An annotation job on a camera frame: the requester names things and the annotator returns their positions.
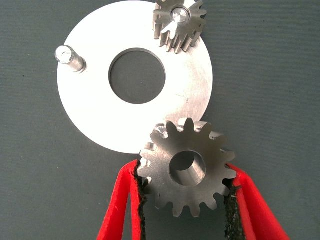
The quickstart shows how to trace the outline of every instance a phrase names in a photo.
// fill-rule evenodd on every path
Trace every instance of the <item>metal gear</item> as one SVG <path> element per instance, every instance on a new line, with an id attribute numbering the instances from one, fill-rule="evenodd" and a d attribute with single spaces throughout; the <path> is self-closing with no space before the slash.
<path id="1" fill-rule="evenodd" d="M 206 24 L 203 4 L 201 0 L 156 0 L 153 30 L 160 47 L 167 45 L 167 52 L 174 48 L 176 54 L 180 49 L 186 52 L 193 47 Z"/>
<path id="2" fill-rule="evenodd" d="M 226 137 L 212 131 L 207 122 L 181 119 L 176 127 L 171 121 L 159 124 L 150 135 L 153 142 L 140 152 L 137 170 L 146 178 L 146 193 L 155 194 L 155 207 L 173 203 L 173 216 L 179 217 L 189 206 L 193 217 L 200 216 L 200 204 L 217 208 L 214 194 L 227 196 L 230 190 L 223 179 L 233 179 L 236 172 L 226 166 L 234 152 L 222 150 Z"/>

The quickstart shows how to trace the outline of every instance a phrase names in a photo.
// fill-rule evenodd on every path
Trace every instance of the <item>metal pin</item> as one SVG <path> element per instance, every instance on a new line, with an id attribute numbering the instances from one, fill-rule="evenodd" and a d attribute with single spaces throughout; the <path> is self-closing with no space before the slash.
<path id="1" fill-rule="evenodd" d="M 59 46 L 54 56 L 59 63 L 68 66 L 73 72 L 83 72 L 86 69 L 86 61 L 70 46 Z"/>

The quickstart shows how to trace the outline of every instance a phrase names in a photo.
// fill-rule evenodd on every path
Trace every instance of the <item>gear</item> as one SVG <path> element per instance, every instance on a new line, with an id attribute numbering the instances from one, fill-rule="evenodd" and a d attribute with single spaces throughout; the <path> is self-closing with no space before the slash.
<path id="1" fill-rule="evenodd" d="M 154 39 L 160 39 L 160 47 L 167 45 L 167 51 L 174 48 L 179 53 L 194 46 L 203 32 L 207 14 L 202 10 L 203 1 L 156 0 L 153 11 Z"/>
<path id="2" fill-rule="evenodd" d="M 199 217 L 200 204 L 217 208 L 214 194 L 227 196 L 230 191 L 223 179 L 233 179 L 236 172 L 226 166 L 235 158 L 231 151 L 222 150 L 226 138 L 212 131 L 207 122 L 181 119 L 176 127 L 172 122 L 159 124 L 140 152 L 137 170 L 146 178 L 146 192 L 155 194 L 155 207 L 173 203 L 173 216 L 179 217 L 189 206 L 193 217 Z"/>

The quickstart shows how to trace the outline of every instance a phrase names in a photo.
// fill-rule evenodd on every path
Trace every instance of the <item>circular metal plate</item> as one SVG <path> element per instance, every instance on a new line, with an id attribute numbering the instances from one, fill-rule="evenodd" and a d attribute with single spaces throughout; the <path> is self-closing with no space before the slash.
<path id="1" fill-rule="evenodd" d="M 211 98 L 212 65 L 202 39 L 187 53 L 166 52 L 154 40 L 154 9 L 150 2 L 121 1 L 94 11 L 65 42 L 85 59 L 85 71 L 58 64 L 58 88 L 68 116 L 89 139 L 114 151 L 138 154 L 154 126 L 165 120 L 199 121 Z M 109 81 L 113 63 L 135 50 L 153 54 L 165 71 L 162 92 L 145 104 L 121 100 Z"/>

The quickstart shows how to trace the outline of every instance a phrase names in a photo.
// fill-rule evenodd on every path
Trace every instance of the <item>aluminum disc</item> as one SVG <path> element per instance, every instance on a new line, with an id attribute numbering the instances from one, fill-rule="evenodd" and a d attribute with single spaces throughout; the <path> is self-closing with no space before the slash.
<path id="1" fill-rule="evenodd" d="M 150 2 L 121 1 L 94 11 L 65 41 L 86 69 L 77 73 L 58 64 L 58 89 L 72 122 L 89 139 L 117 152 L 138 154 L 163 121 L 200 121 L 211 98 L 213 71 L 204 42 L 200 38 L 187 53 L 166 52 L 154 40 L 154 9 Z M 109 79 L 115 61 L 137 50 L 155 56 L 165 71 L 162 92 L 144 104 L 120 99 Z"/>

